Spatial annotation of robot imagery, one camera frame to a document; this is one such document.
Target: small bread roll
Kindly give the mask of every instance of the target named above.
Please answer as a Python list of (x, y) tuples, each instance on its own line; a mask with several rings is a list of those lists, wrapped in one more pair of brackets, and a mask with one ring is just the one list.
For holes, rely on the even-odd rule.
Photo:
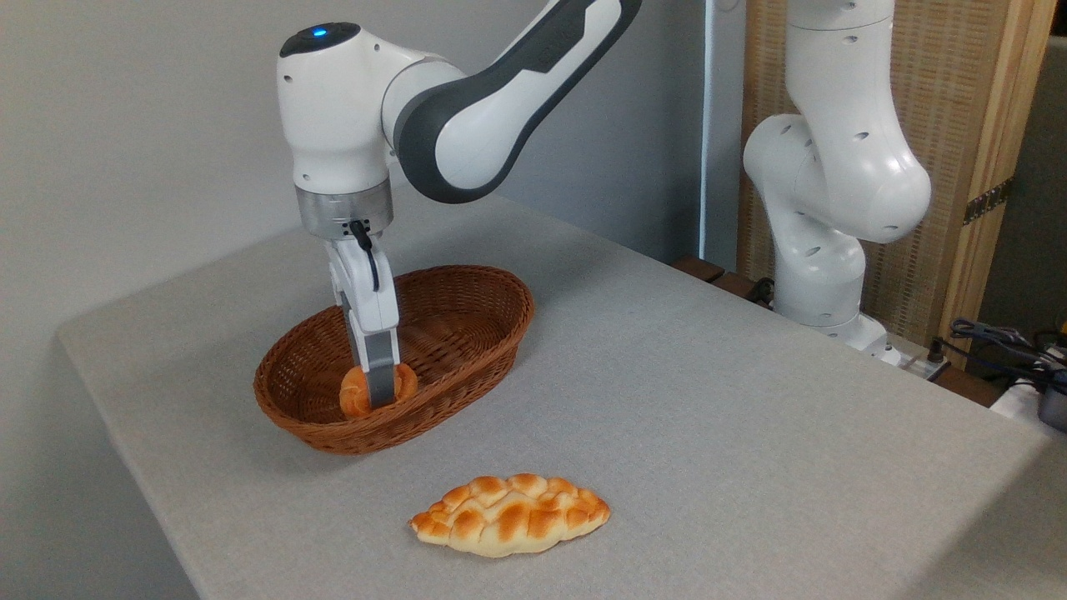
[(567, 479), (522, 473), (477, 477), (446, 493), (408, 524), (418, 539), (480, 556), (543, 552), (592, 533), (611, 509), (590, 490)]
[[(402, 402), (418, 391), (415, 372), (404, 363), (393, 368), (393, 391), (397, 402)], [(370, 392), (367, 390), (367, 375), (363, 367), (355, 365), (340, 382), (340, 411), (349, 419), (370, 414)]]

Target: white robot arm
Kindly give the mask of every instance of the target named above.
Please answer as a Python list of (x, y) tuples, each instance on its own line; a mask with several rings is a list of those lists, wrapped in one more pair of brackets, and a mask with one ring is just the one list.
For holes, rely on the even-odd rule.
[(787, 20), (785, 83), (802, 116), (767, 119), (745, 147), (775, 240), (774, 307), (895, 362), (885, 328), (860, 313), (857, 239), (904, 237), (930, 199), (890, 90), (893, 0), (790, 0)]
[(278, 104), (304, 226), (325, 240), (371, 408), (393, 401), (399, 362), (389, 148), (412, 185), (445, 203), (493, 191), (544, 116), (630, 26), (640, 0), (552, 0), (496, 61), (464, 77), (441, 57), (360, 26), (305, 29), (282, 47)]

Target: bread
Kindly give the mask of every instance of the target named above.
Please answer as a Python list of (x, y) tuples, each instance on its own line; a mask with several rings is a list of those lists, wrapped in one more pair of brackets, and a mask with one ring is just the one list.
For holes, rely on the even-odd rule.
[(523, 473), (477, 477), (408, 522), (418, 539), (498, 558), (543, 552), (593, 532), (611, 516), (607, 503), (567, 479)]
[[(415, 372), (404, 363), (393, 368), (393, 390), (395, 401), (402, 402), (418, 391)], [(349, 419), (370, 414), (370, 392), (367, 391), (367, 375), (360, 365), (352, 367), (340, 382), (340, 411)]]

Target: white wall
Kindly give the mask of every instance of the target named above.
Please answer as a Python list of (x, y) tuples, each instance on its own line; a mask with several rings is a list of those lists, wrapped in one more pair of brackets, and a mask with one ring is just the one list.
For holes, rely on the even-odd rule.
[(745, 0), (707, 1), (704, 47), (704, 189), (707, 198), (701, 236), (703, 257), (728, 270), (737, 267), (737, 211), (740, 198), (742, 109), (745, 99)]
[[(54, 330), (298, 226), (281, 43), (353, 20), (473, 72), (542, 5), (0, 3), (0, 597), (193, 596)], [(505, 195), (657, 258), (694, 252), (702, 15), (647, 0), (531, 138)]]

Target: wicker basket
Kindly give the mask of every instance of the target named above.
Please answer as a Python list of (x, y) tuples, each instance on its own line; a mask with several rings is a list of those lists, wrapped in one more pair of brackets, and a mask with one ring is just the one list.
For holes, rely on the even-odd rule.
[(352, 354), (333, 306), (292, 328), (256, 369), (256, 400), (271, 421), (316, 449), (366, 454), (429, 430), (504, 379), (534, 317), (519, 278), (446, 266), (400, 275), (396, 285), (400, 360), (418, 376), (415, 397), (346, 420), (338, 394)]

